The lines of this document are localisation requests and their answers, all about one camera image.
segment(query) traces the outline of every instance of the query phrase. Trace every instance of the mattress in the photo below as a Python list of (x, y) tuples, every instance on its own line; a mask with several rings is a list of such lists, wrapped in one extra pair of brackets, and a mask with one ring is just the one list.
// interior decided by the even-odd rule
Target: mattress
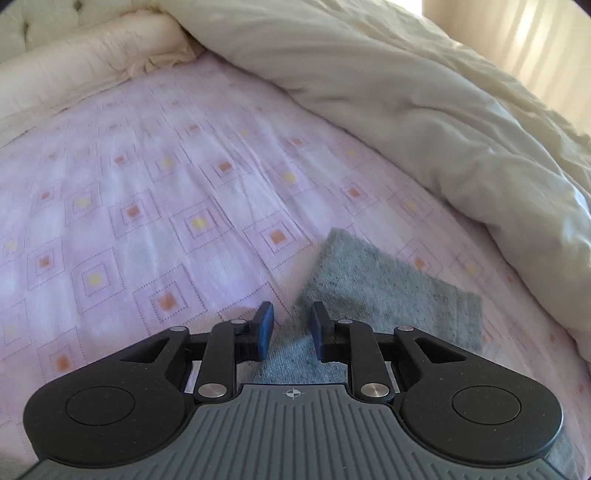
[(29, 396), (130, 343), (263, 300), (281, 328), (339, 227), (482, 296), (484, 356), (555, 393), (591, 475), (589, 371), (486, 229), (262, 80), (206, 54), (58, 114), (0, 167), (0, 455), (35, 461)]

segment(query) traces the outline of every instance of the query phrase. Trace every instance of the bedding fold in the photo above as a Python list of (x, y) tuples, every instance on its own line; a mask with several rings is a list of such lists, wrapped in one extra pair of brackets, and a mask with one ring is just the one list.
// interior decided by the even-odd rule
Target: bedding fold
[(130, 78), (195, 59), (170, 16), (138, 11), (0, 64), (0, 147)]
[(204, 46), (285, 89), (487, 225), (591, 361), (591, 142), (515, 79), (387, 2), (163, 0)]

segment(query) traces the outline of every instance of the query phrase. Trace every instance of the cream comforter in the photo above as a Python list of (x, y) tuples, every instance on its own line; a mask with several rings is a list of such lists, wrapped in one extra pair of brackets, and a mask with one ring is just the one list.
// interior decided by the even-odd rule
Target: cream comforter
[(591, 140), (515, 79), (369, 0), (163, 0), (204, 46), (284, 88), (485, 223), (591, 361)]

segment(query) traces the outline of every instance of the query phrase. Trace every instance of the pillow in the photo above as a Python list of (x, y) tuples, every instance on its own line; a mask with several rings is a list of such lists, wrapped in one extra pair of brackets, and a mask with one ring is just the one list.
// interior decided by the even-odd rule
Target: pillow
[(0, 147), (94, 93), (195, 58), (176, 20), (138, 11), (0, 63)]

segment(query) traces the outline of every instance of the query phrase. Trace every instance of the gray towel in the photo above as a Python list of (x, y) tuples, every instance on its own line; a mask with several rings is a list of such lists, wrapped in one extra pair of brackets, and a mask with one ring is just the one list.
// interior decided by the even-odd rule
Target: gray towel
[(367, 242), (333, 229), (318, 265), (305, 286), (294, 319), (278, 329), (269, 358), (257, 367), (255, 383), (330, 383), (346, 381), (346, 366), (316, 359), (308, 313), (322, 301), (334, 320), (369, 323), (391, 333), (413, 325), (474, 353), (481, 350), (479, 296), (430, 277), (383, 254)]

